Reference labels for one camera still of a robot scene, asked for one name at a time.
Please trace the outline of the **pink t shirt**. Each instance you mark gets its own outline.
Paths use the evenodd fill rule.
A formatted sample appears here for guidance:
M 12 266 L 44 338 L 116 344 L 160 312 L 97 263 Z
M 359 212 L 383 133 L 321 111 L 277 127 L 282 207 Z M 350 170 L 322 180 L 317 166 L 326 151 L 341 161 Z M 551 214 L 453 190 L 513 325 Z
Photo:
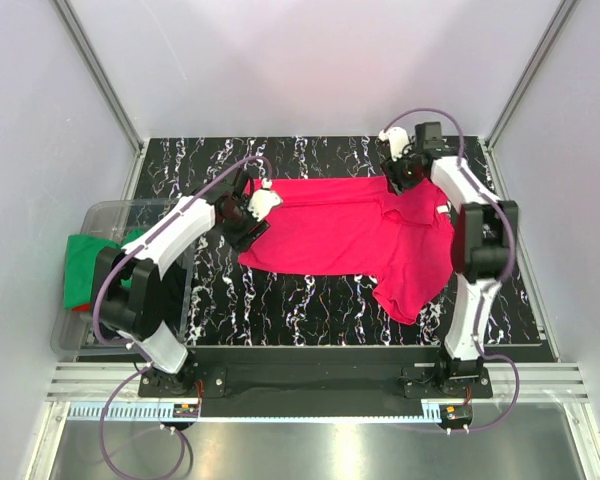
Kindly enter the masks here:
M 454 228 L 448 199 L 424 181 L 401 195 L 381 177 L 280 179 L 283 202 L 269 229 L 239 257 L 276 274 L 376 279 L 373 296 L 389 317 L 416 322 L 452 275 Z

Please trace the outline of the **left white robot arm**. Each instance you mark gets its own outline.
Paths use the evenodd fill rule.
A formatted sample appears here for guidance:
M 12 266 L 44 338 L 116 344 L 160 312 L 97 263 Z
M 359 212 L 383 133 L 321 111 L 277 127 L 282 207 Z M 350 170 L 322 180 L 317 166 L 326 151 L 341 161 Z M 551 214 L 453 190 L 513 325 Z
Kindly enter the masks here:
M 96 256 L 91 314 L 102 344 L 121 344 L 146 360 L 147 381 L 176 396 L 196 383 L 194 354 L 170 326 L 166 277 L 200 237 L 215 231 L 245 253 L 269 228 L 268 215 L 283 203 L 271 180 L 256 181 L 244 169 L 227 173 L 182 197 L 156 225 L 121 247 Z

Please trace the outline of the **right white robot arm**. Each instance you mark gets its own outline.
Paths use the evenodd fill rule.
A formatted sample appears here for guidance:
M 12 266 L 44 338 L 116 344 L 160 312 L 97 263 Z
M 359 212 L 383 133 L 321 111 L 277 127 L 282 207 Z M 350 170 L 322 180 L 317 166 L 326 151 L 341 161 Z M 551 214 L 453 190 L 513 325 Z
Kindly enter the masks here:
M 389 191 L 403 194 L 425 180 L 438 187 L 456 213 L 451 264 L 457 278 L 455 310 L 438 360 L 424 384 L 450 397 L 488 386 L 484 336 L 491 307 L 515 264 L 519 209 L 491 193 L 470 170 L 464 145 L 451 150 L 441 124 L 425 122 L 415 134 L 390 126 L 378 138 L 389 146 L 381 162 Z

